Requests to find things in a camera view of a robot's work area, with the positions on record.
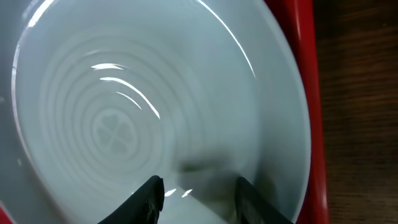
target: red tray edge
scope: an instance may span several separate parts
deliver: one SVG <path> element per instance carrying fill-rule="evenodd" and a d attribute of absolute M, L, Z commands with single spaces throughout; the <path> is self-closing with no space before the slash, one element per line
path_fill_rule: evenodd
<path fill-rule="evenodd" d="M 311 171 L 297 223 L 329 224 L 325 152 L 312 0 L 265 0 L 296 58 L 307 96 L 311 127 Z"/>

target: white ceramic dish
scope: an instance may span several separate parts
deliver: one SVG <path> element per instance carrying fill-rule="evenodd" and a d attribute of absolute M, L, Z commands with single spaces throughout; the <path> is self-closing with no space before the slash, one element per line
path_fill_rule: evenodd
<path fill-rule="evenodd" d="M 102 220 L 151 175 L 167 191 L 159 223 L 233 222 L 219 197 L 231 188 L 217 181 L 225 173 L 296 221 L 310 170 L 307 103 L 261 0 L 31 8 L 14 56 L 14 116 L 68 222 Z M 182 172 L 187 162 L 204 170 Z"/>

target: wood grain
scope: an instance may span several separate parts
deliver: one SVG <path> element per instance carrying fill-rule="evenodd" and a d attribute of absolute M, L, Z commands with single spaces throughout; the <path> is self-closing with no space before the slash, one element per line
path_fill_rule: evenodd
<path fill-rule="evenodd" d="M 398 1 L 314 15 L 331 223 L 398 223 Z"/>

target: plate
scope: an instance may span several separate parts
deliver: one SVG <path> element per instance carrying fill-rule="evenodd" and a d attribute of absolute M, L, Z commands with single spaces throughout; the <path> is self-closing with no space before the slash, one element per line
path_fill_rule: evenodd
<path fill-rule="evenodd" d="M 238 175 L 296 221 L 307 102 L 261 0 L 46 0 L 24 15 L 14 117 L 66 221 L 99 222 L 152 175 L 159 223 L 233 223 Z"/>

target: red plastic container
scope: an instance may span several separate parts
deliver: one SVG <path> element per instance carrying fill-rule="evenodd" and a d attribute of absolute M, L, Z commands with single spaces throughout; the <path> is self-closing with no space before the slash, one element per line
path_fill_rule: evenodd
<path fill-rule="evenodd" d="M 311 122 L 311 171 L 298 224 L 329 224 L 325 154 L 312 0 L 265 0 L 296 58 Z"/>

